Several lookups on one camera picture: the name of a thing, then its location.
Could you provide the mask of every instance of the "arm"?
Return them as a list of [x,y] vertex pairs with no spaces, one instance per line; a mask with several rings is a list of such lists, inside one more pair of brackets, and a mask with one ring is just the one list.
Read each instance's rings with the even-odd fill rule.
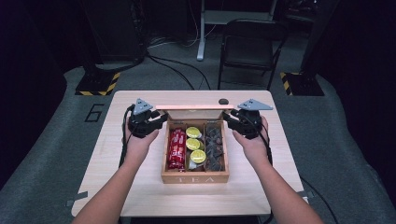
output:
[[[262,117],[262,136],[268,142],[267,120]],[[236,141],[242,145],[245,156],[259,177],[262,188],[278,223],[323,223],[312,207],[304,201],[267,159],[266,147],[260,137],[248,140],[233,131]]]
[[[125,128],[126,136],[131,132]],[[145,138],[131,136],[124,163],[78,213],[73,223],[117,223],[134,177],[149,152],[158,130]]]

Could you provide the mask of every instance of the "gray carpet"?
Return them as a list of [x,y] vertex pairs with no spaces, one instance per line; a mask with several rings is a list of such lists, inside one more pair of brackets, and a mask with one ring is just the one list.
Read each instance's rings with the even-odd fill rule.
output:
[[[283,89],[279,73],[299,71],[306,42],[303,35],[290,37],[280,56],[271,89],[300,175],[323,195],[339,223],[395,223],[395,209],[380,179],[350,136],[343,107],[333,87],[318,77],[325,93],[323,97],[288,96]],[[166,44],[150,48],[149,52],[196,66],[215,89],[219,38],[206,40],[203,62],[195,59],[197,47],[198,43],[188,48]],[[202,77],[198,72],[179,64],[168,64],[199,89]],[[70,223],[73,219],[71,207],[65,206],[65,202],[78,192],[113,96],[76,96],[75,87],[83,74],[82,68],[64,74],[68,87],[62,103],[0,193],[0,223]],[[223,84],[222,88],[258,89],[234,84]],[[121,73],[115,91],[189,89],[170,69],[145,59],[137,67]],[[203,83],[200,89],[208,87]],[[102,112],[99,120],[85,122],[93,105],[96,105],[94,110]],[[305,183],[304,187],[312,191]],[[318,196],[309,202],[326,223],[334,223],[329,209]]]

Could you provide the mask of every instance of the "yellow and black hazard tape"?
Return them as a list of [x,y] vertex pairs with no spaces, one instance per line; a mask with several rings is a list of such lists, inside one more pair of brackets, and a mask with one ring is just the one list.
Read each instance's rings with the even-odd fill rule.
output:
[[120,73],[114,75],[111,80],[110,85],[108,86],[106,91],[76,91],[76,95],[109,95],[113,92],[116,87],[117,81],[119,80]]
[[282,78],[283,87],[285,88],[286,94],[293,95],[293,92],[291,91],[291,87],[288,82],[288,77],[286,76],[286,74],[299,75],[299,73],[284,73],[284,72],[280,73],[280,78]]

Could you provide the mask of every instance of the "wooden box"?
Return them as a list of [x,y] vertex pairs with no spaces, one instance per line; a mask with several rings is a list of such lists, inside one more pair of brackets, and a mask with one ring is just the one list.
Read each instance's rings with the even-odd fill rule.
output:
[[[227,183],[229,178],[229,166],[228,166],[228,154],[227,146],[225,141],[224,124],[222,119],[222,112],[228,113],[233,109],[232,105],[157,105],[156,108],[162,112],[168,113],[168,121],[166,122],[166,133],[165,133],[165,146],[163,151],[163,164],[161,177],[164,184],[217,184]],[[190,156],[191,152],[185,147],[185,170],[179,171],[178,169],[169,169],[169,153],[170,153],[170,141],[172,131],[177,128],[181,128],[186,131],[189,127],[196,127],[200,130],[203,135],[202,143],[204,143],[203,151],[206,154],[206,159],[203,163],[200,163],[203,167],[197,168],[196,170],[190,170]],[[217,146],[222,147],[222,154],[215,159],[210,165],[210,162],[214,160],[213,157],[213,144],[209,142],[211,133],[215,130],[217,133],[220,132],[220,142]],[[208,167],[216,167],[218,170],[210,170]]]

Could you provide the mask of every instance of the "wooden table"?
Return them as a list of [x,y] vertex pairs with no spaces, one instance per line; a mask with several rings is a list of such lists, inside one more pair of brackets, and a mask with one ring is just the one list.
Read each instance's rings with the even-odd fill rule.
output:
[[[88,197],[75,201],[73,216],[77,215],[117,171],[122,146],[123,115],[126,108],[134,104],[137,98],[154,106],[217,105],[220,98],[228,99],[230,105],[235,106],[251,98],[273,106],[273,110],[261,113],[269,123],[274,167],[294,190],[304,190],[269,91],[117,91],[78,191],[88,191]],[[259,178],[228,128],[228,183],[165,185],[161,179],[164,127],[165,124],[151,144],[150,151],[135,177],[121,212],[122,217],[247,216],[270,213]]]

